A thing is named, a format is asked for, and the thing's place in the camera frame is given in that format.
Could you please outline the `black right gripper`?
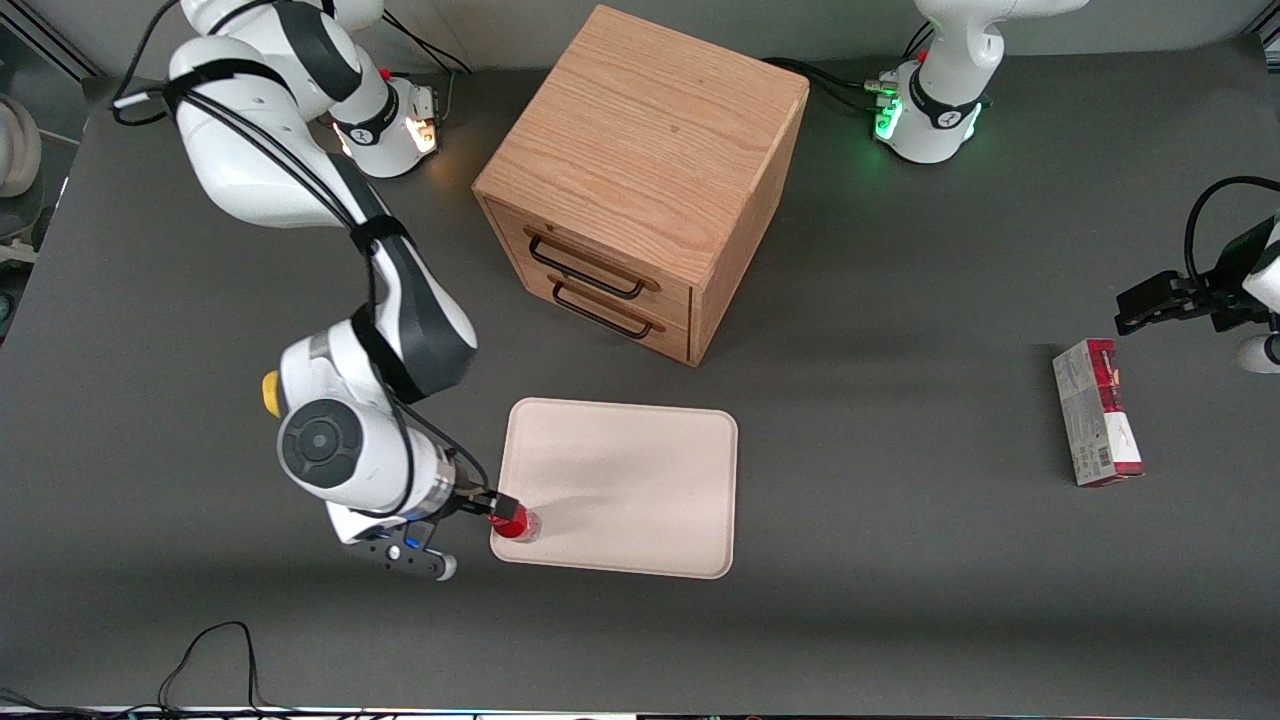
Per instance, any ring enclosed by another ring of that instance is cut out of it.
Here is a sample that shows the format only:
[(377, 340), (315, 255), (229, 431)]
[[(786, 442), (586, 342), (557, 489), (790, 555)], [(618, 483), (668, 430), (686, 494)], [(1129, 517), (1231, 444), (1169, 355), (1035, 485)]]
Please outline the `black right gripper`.
[(512, 496), (477, 484), (468, 478), (457, 478), (451, 497), (440, 507), (440, 520), (466, 512), (484, 518), (490, 527), (503, 527), (503, 516), (494, 512), (517, 512), (520, 509), (520, 501)]

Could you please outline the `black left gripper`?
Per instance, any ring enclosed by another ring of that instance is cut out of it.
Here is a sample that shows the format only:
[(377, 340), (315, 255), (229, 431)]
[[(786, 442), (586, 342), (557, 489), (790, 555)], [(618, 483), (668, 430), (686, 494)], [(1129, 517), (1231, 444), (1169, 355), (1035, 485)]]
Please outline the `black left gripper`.
[(1213, 286), (1196, 291), (1181, 273), (1160, 272), (1119, 293), (1116, 332), (1130, 336), (1155, 323), (1194, 318), (1197, 293), (1216, 333), (1247, 324), (1244, 301), (1276, 301), (1277, 219), (1261, 222), (1224, 247), (1213, 268)]

